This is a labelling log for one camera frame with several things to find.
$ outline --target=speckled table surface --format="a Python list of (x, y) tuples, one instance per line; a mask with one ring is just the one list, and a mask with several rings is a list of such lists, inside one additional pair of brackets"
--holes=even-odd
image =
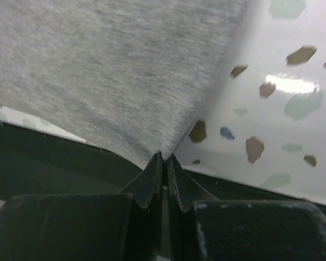
[[(326, 204), (326, 0), (253, 0), (184, 168)], [(0, 105), (0, 121), (86, 142)]]

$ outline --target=gray cloth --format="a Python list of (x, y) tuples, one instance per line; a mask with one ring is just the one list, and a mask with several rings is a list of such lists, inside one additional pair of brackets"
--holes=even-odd
[(0, 0), (0, 104), (139, 167), (168, 158), (248, 0)]

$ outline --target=light green spot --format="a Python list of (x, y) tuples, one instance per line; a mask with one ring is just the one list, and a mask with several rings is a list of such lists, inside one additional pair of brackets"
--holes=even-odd
[(299, 152), (302, 150), (302, 146), (299, 144), (287, 143), (283, 146), (284, 151)]
[(45, 121), (44, 119), (40, 119), (40, 121), (43, 125), (50, 125), (49, 121)]
[(305, 9), (304, 0), (272, 0), (269, 12), (274, 19), (297, 19)]
[(263, 182), (260, 187), (264, 189), (277, 189), (288, 185), (291, 182), (291, 175), (286, 173), (275, 173), (267, 181)]
[(0, 121), (5, 121), (7, 122), (7, 117), (5, 114), (3, 114), (2, 112), (0, 112)]
[(248, 110), (246, 108), (236, 108), (233, 109), (234, 114), (238, 114), (239, 116), (244, 116), (248, 113)]
[(24, 118), (22, 120), (22, 123), (24, 127), (27, 127), (29, 129), (36, 129), (35, 124), (31, 120)]
[(322, 92), (316, 88), (308, 94), (296, 94), (286, 104), (285, 115), (298, 121), (320, 109), (322, 98)]

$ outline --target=blue spot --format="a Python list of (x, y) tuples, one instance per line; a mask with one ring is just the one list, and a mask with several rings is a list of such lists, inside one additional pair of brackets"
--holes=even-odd
[(227, 127), (222, 127), (220, 130), (220, 135), (225, 137), (228, 140), (234, 140), (235, 136), (233, 135), (232, 131)]

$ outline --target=terrazzo table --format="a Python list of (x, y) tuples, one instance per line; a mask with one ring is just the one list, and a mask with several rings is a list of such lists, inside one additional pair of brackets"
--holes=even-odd
[[(0, 121), (87, 143), (5, 105)], [(326, 204), (326, 0), (252, 1), (175, 154), (189, 170)]]

